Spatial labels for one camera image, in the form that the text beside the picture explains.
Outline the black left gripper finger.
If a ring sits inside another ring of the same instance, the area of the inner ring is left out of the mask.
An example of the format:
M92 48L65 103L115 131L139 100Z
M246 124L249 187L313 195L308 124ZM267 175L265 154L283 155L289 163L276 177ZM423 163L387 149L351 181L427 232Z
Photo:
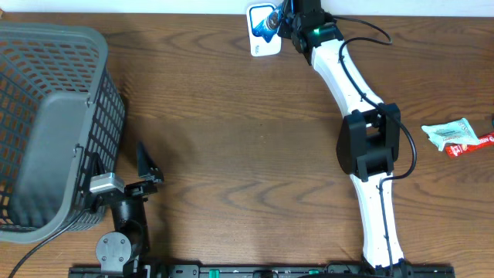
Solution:
M100 155L97 152L93 152L90 155L86 180L90 181L91 178L98 175L103 175L105 173L106 173L106 169Z
M142 142L137 143L136 153L138 176L146 181L162 182L164 180L163 173L147 153Z

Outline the blue Oreo cookie pack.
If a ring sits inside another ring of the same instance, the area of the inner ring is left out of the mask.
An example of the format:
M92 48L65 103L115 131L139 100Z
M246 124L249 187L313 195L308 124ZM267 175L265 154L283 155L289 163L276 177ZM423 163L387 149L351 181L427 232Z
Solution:
M266 43L271 43L283 19L282 6L260 3L248 8L247 14L252 35L262 38Z

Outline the mint green wipes packet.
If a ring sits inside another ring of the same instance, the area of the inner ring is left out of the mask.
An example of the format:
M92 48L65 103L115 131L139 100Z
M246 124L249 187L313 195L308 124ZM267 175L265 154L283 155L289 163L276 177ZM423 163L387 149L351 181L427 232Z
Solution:
M421 129L428 135L430 142L439 151L444 151L449 144L478 145L480 140L476 136L467 119L461 118L447 124L423 125Z

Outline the red Nescafe coffee stick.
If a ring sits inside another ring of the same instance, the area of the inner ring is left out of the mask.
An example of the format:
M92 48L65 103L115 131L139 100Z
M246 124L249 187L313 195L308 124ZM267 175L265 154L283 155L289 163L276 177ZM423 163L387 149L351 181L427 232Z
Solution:
M457 158L463 154L472 153L473 151L477 151L479 149L485 147L493 146L493 132L485 134L479 138L479 144L477 145L469 145L469 144L453 144L449 145L445 148L447 155L450 158Z

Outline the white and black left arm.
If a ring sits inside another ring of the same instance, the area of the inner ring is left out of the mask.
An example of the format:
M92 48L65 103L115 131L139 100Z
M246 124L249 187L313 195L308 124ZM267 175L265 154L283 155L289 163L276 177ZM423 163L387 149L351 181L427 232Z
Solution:
M150 238L144 203L157 192L164 176L142 143L137 144L139 182L125 184L107 171L100 155L90 156L89 174L83 179L84 206L89 213L110 208L114 230L96 244L100 265L73 267L70 277L163 277L166 268L150 259Z

